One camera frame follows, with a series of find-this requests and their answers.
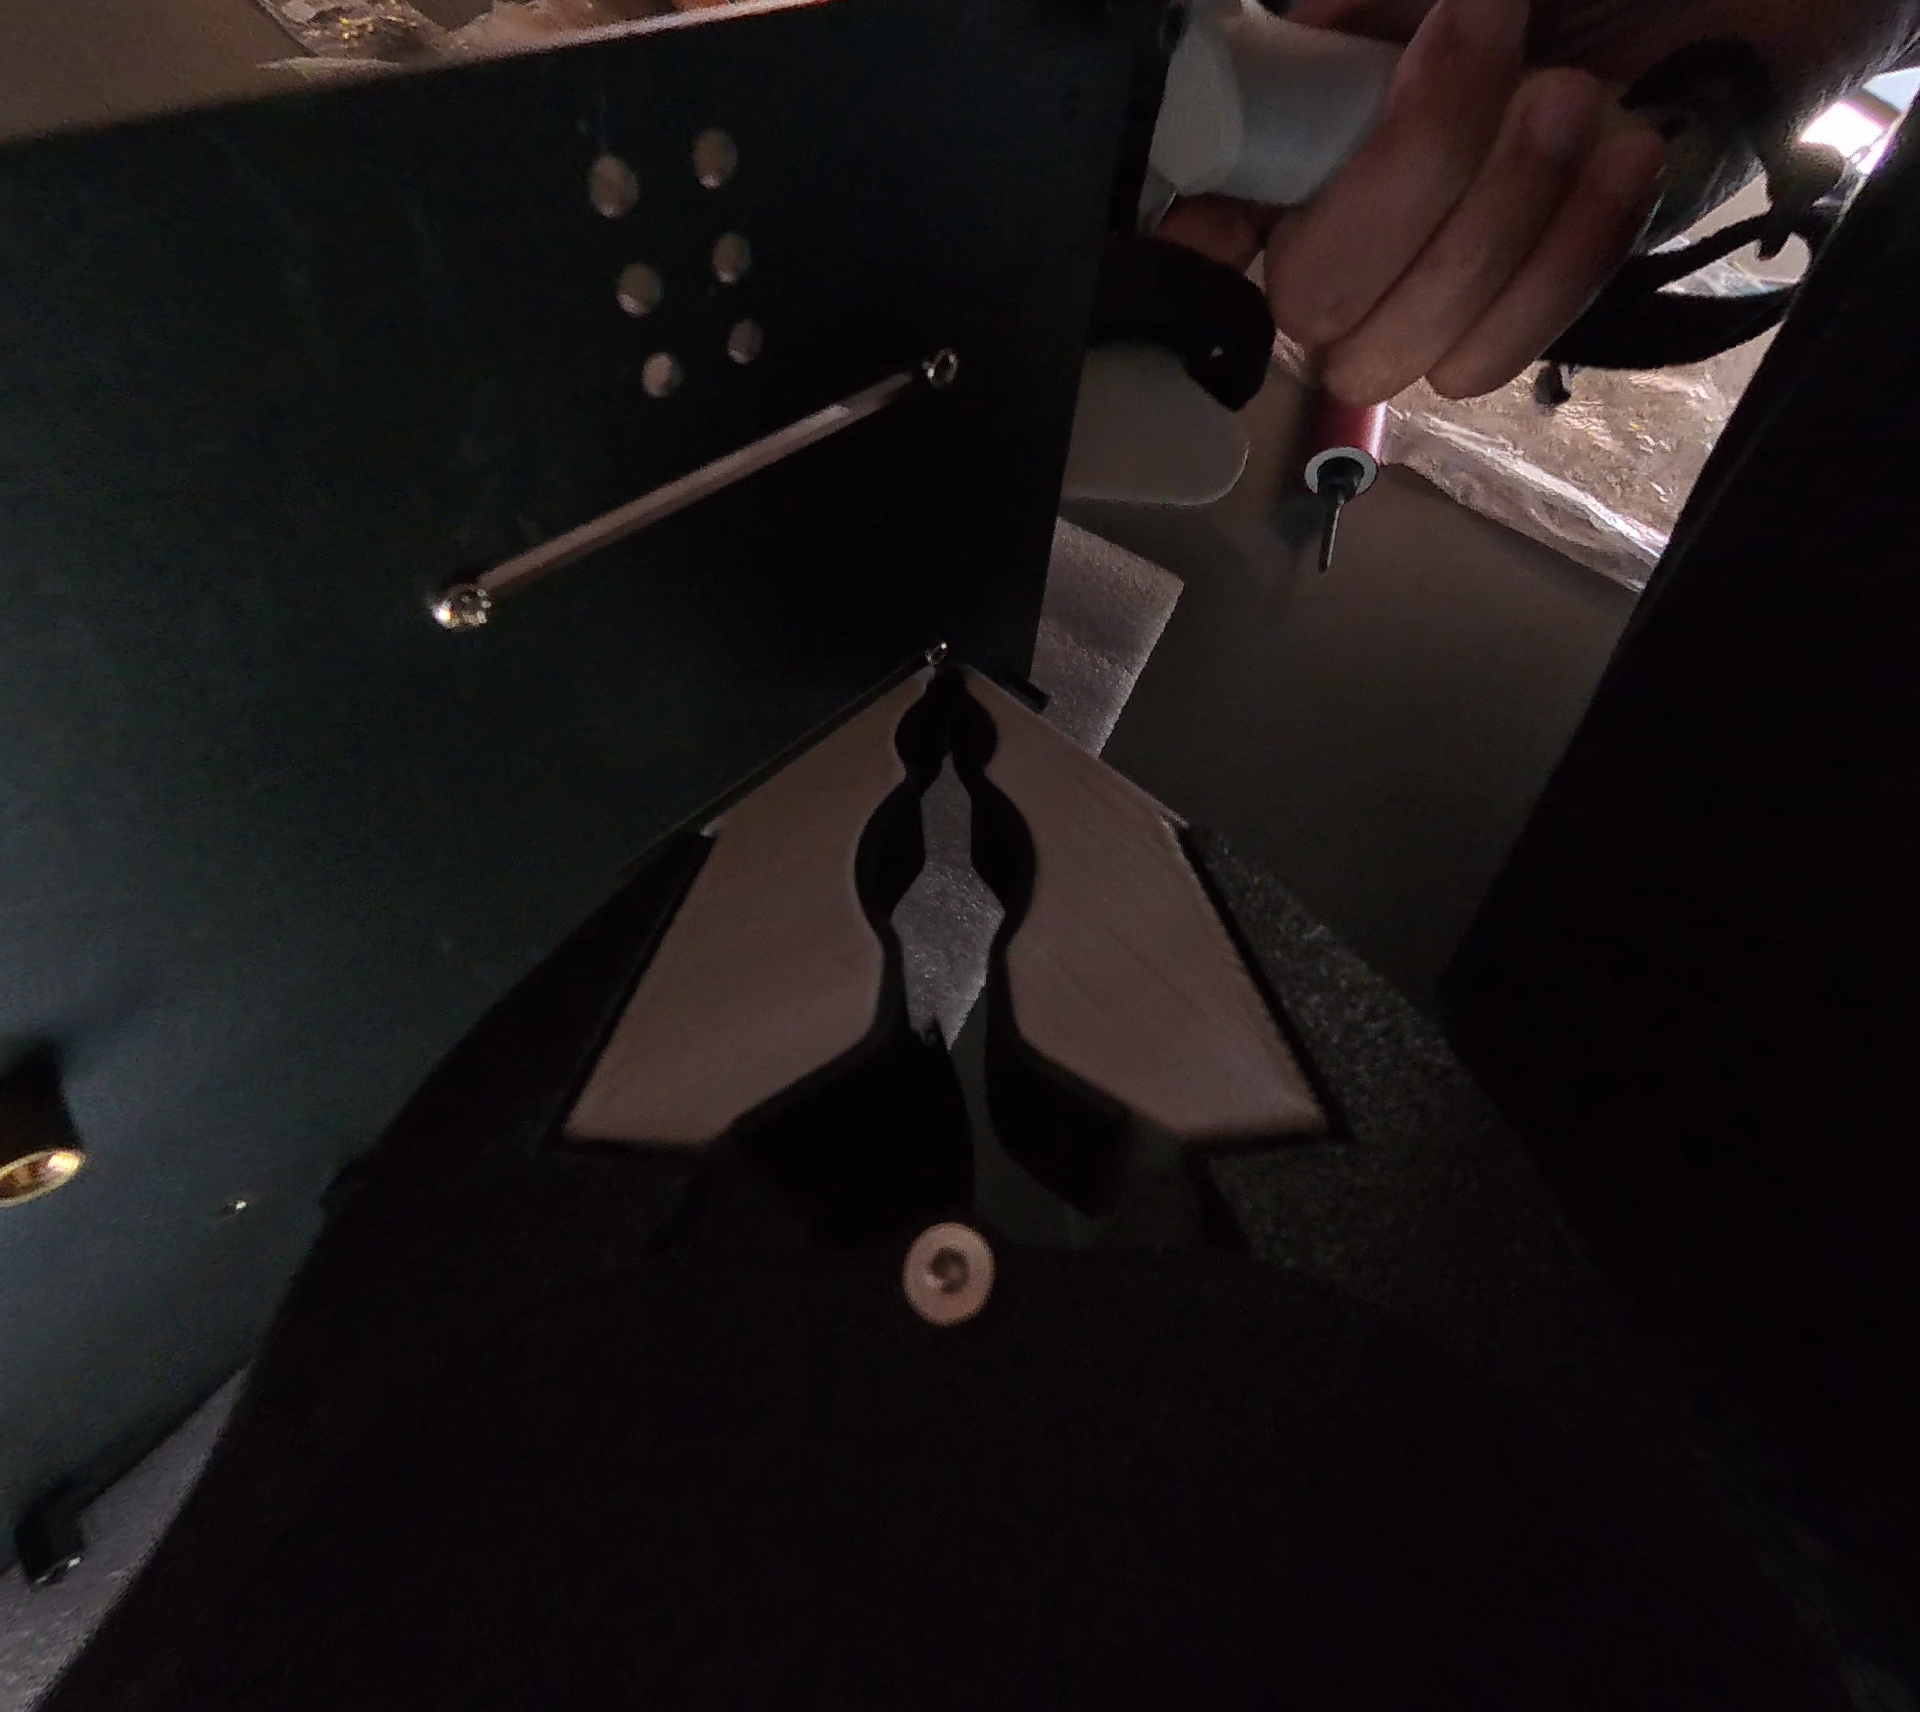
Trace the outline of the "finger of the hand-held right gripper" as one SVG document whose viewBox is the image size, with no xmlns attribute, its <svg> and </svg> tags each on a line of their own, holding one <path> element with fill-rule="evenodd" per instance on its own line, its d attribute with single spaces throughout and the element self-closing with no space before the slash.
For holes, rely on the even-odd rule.
<svg viewBox="0 0 1920 1712">
<path fill-rule="evenodd" d="M 1242 479 L 1249 450 L 1240 414 L 1216 405 L 1170 351 L 1091 351 L 1075 399 L 1079 501 L 1214 505 Z"/>
</svg>

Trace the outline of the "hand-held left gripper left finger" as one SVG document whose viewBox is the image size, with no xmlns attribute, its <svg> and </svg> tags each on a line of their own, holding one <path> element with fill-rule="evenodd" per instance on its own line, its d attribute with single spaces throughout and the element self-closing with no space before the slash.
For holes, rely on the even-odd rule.
<svg viewBox="0 0 1920 1712">
<path fill-rule="evenodd" d="M 899 735 L 931 681 L 909 675 L 715 824 L 569 1143 L 708 1147 L 876 1038 L 896 986 L 892 911 L 923 864 Z"/>
</svg>

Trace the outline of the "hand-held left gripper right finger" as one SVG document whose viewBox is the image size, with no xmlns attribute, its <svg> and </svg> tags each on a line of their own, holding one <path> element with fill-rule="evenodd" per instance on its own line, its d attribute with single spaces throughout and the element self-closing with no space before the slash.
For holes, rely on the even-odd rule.
<svg viewBox="0 0 1920 1712">
<path fill-rule="evenodd" d="M 1182 1145 L 1327 1136 L 1182 824 L 984 675 L 965 693 L 972 864 L 1004 908 L 1015 1049 Z"/>
</svg>

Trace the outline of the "dark red screwdriver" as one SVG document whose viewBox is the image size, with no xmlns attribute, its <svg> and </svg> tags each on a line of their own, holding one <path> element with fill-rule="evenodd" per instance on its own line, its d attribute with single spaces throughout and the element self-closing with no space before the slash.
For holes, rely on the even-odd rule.
<svg viewBox="0 0 1920 1712">
<path fill-rule="evenodd" d="M 1304 482 L 1319 512 L 1319 573 L 1331 571 L 1343 508 L 1379 479 L 1385 412 L 1383 403 L 1347 405 L 1330 391 L 1318 399 Z"/>
</svg>

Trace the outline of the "blue toy robot arm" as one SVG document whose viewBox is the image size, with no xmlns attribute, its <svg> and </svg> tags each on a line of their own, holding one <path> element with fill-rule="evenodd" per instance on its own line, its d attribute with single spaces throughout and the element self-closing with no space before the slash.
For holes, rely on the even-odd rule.
<svg viewBox="0 0 1920 1712">
<path fill-rule="evenodd" d="M 735 788 L 1029 669 L 1152 0 L 782 0 L 5 146 L 5 1563 Z"/>
</svg>

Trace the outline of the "white foam sheet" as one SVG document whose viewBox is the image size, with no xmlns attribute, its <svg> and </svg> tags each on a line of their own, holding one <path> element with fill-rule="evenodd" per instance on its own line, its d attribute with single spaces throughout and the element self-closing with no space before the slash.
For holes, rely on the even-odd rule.
<svg viewBox="0 0 1920 1712">
<path fill-rule="evenodd" d="M 1034 671 L 1046 715 L 1099 752 L 1181 599 L 1177 573 L 1068 520 L 1056 522 Z M 955 1040 L 987 980 L 987 887 L 963 883 L 957 784 L 929 795 L 929 875 L 902 913 L 909 1013 Z M 79 1514 L 83 1556 L 61 1579 L 2 1579 L 2 1707 L 37 1707 L 151 1556 L 192 1487 L 248 1374 L 234 1371 L 145 1459 Z"/>
</svg>

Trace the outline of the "pile of clear plastic bags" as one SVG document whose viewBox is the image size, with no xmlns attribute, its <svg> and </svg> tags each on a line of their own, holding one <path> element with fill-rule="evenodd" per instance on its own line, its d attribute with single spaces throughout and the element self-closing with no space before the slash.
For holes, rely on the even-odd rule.
<svg viewBox="0 0 1920 1712">
<path fill-rule="evenodd" d="M 1639 593 L 1739 395 L 1715 364 L 1581 371 L 1560 405 L 1531 379 L 1470 403 L 1417 386 L 1387 405 L 1385 453 L 1460 507 Z"/>
</svg>

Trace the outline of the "group of clear screw bags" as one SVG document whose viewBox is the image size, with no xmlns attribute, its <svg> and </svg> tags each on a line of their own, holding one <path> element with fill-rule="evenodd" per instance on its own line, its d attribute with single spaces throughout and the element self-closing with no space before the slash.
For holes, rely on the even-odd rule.
<svg viewBox="0 0 1920 1712">
<path fill-rule="evenodd" d="M 496 0 L 451 28 L 409 0 L 252 2 L 301 47 L 275 66 L 312 75 L 487 61 L 620 25 L 598 0 Z"/>
</svg>

